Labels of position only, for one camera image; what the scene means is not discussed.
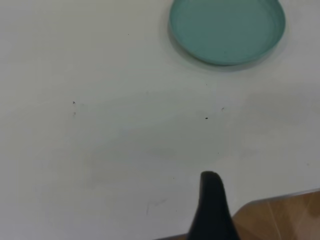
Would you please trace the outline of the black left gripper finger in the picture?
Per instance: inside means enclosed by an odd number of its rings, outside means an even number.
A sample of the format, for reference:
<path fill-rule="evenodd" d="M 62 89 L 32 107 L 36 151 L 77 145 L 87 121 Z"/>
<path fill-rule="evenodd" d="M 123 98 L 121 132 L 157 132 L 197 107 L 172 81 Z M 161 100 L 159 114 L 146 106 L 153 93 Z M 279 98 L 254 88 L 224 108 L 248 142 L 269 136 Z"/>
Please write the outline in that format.
<path fill-rule="evenodd" d="M 238 240 L 221 177 L 213 171 L 200 175 L 199 201 L 187 233 L 188 240 Z"/>

